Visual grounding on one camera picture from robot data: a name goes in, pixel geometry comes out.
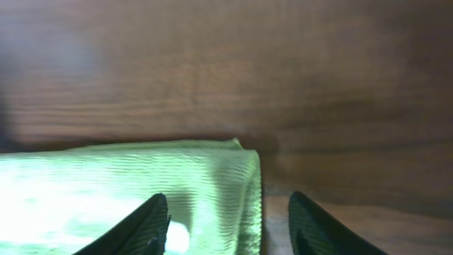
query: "towel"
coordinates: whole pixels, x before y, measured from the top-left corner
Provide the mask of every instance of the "towel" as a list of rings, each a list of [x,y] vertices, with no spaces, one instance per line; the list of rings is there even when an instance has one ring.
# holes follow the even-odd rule
[[[260,251],[259,157],[237,139],[4,154],[0,192],[0,254],[72,254],[155,193],[188,230],[184,254]]]

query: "dark object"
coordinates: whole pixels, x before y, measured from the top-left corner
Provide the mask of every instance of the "dark object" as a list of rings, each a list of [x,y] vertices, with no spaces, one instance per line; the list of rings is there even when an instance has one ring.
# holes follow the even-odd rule
[[[170,217],[164,194],[153,195],[111,230],[75,255],[162,255]]]
[[[289,199],[289,235],[294,255],[385,254],[300,192]]]

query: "wooden table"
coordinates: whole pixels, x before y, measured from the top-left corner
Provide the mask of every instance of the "wooden table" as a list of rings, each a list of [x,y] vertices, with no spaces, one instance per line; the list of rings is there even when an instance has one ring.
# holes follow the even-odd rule
[[[0,89],[28,149],[240,137],[265,251],[303,191],[390,254],[453,250],[453,4],[0,0]]]

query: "wood grain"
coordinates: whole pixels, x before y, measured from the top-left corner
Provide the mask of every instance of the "wood grain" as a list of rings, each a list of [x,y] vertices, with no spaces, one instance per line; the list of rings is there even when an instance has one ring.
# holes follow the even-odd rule
[[[269,254],[294,190],[390,254],[451,254],[451,45],[442,0],[0,0],[0,123],[30,150],[237,136]]]

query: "green cloth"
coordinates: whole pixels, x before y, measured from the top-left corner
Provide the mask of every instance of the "green cloth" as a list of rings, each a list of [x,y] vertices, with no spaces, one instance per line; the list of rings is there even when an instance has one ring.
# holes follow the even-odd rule
[[[238,140],[112,144],[0,155],[0,254],[71,254],[155,193],[186,254],[259,254],[259,157]]]

